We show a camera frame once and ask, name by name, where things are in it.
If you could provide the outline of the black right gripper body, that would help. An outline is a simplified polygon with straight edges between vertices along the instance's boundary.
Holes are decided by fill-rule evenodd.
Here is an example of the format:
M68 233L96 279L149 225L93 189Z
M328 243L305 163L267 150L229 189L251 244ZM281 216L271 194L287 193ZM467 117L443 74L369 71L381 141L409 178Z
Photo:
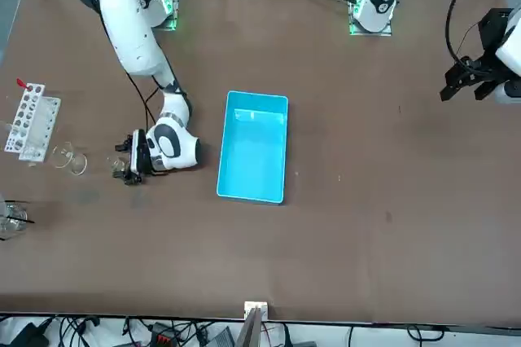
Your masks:
M147 173L148 145L144 130L139 129L132 133L130 146L130 172L138 176Z

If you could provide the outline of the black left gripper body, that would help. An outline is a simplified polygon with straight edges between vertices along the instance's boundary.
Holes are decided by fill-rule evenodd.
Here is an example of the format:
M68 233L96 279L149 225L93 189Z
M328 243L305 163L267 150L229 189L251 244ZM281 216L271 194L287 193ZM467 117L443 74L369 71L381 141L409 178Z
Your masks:
M512 8L492 8L478 23L479 37L483 54L479 57L479 70L488 73L488 77L500 83L504 82L511 71L496 57L496 50L503 42Z

